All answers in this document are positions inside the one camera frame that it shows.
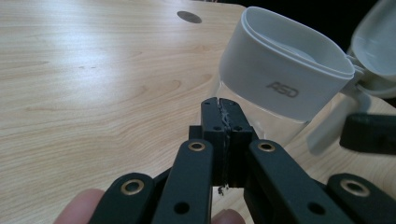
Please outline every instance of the wood grain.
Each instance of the wood grain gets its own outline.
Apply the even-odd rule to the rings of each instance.
[[[183,21],[180,10],[202,23]],[[84,189],[170,167],[243,10],[195,1],[0,3],[0,223],[51,223]],[[370,100],[371,111],[395,113]],[[352,172],[396,197],[394,158],[335,142],[319,155],[309,150],[320,118],[290,155],[320,181]],[[215,196],[213,213],[226,207],[252,222],[240,189]]]

